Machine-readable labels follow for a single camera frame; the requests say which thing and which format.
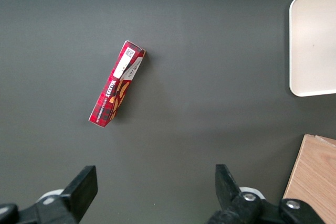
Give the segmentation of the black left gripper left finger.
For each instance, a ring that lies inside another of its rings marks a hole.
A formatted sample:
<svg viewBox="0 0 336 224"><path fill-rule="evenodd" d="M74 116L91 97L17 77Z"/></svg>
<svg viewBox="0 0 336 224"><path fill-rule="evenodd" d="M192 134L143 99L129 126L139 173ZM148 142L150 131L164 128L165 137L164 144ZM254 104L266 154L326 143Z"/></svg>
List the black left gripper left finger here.
<svg viewBox="0 0 336 224"><path fill-rule="evenodd" d="M79 223L98 192L97 171L86 166L60 193L36 204L38 223Z"/></svg>

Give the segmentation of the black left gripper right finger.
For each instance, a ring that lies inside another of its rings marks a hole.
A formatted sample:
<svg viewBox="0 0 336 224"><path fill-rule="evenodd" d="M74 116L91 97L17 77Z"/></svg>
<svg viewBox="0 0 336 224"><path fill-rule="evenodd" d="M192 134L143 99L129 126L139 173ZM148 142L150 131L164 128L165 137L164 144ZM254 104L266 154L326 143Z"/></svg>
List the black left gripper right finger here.
<svg viewBox="0 0 336 224"><path fill-rule="evenodd" d="M250 187L239 187L226 165L216 165L216 196L221 209L215 223L281 223L277 206Z"/></svg>

